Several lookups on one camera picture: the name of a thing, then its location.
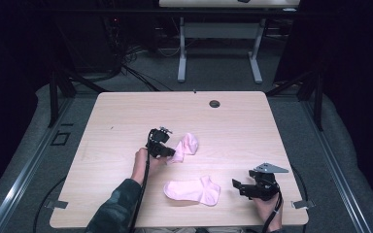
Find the black sleeve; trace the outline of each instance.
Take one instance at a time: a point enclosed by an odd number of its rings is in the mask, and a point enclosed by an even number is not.
[[[140,194],[141,186],[138,183],[131,179],[123,181],[110,199],[99,207],[85,233],[128,232],[129,221]]]

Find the crumpled pink sock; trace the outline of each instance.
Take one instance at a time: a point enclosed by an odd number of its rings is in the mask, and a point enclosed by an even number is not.
[[[163,191],[171,199],[197,201],[207,206],[217,205],[220,198],[220,186],[212,183],[209,176],[198,181],[168,182]]]
[[[168,157],[166,164],[183,162],[185,154],[195,154],[198,150],[198,140],[191,133],[186,133],[184,138],[175,147],[175,154]]]

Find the person's left hand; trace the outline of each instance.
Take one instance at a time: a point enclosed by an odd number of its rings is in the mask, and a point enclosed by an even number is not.
[[[145,166],[147,163],[147,158],[148,158],[148,151],[145,148],[141,148],[135,153],[135,162],[134,162],[134,167],[132,170],[131,179],[137,182],[139,185],[142,185],[144,181]],[[165,162],[166,162],[166,157],[154,158],[151,156],[150,157],[150,171],[149,171],[148,176],[153,175],[161,165],[165,164]]]

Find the desk leg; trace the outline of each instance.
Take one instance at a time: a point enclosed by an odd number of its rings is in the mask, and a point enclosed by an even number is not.
[[[258,63],[256,62],[256,55],[258,54],[259,45],[261,44],[264,25],[265,25],[265,19],[262,19],[261,22],[259,23],[259,27],[256,29],[256,38],[254,42],[253,51],[249,52],[249,58],[250,58],[251,68],[253,69],[254,80],[255,80],[255,83],[258,83],[258,84],[262,83],[262,77],[261,77],[261,73],[259,72]]]
[[[187,52],[186,52],[186,35],[184,28],[184,18],[180,19],[180,66],[178,68],[178,82],[183,83],[186,81],[187,69]]]

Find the table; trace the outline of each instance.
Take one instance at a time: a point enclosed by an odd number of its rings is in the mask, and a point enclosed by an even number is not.
[[[210,101],[219,101],[212,108]],[[301,195],[288,157],[262,92],[106,92],[99,95],[69,174],[59,196],[65,209],[55,208],[54,228],[86,227],[98,207],[132,171],[134,153],[153,128],[173,131],[167,147],[174,148],[186,133],[198,140],[195,155],[164,166],[150,177],[136,227],[261,225],[254,203],[240,196],[232,179],[254,183],[248,171],[263,162],[288,169],[276,174],[284,195],[284,225],[308,221],[305,210],[291,201]],[[166,197],[169,181],[192,181],[209,175],[220,185],[214,207]]]
[[[257,8],[283,9],[298,7],[299,0],[252,0],[242,3],[237,0],[159,0],[162,8]],[[264,31],[264,22],[260,23],[203,23],[180,20],[180,66],[178,82],[186,80],[187,52],[185,38],[233,38],[254,39],[253,50],[248,53],[255,83],[262,83],[256,56]]]

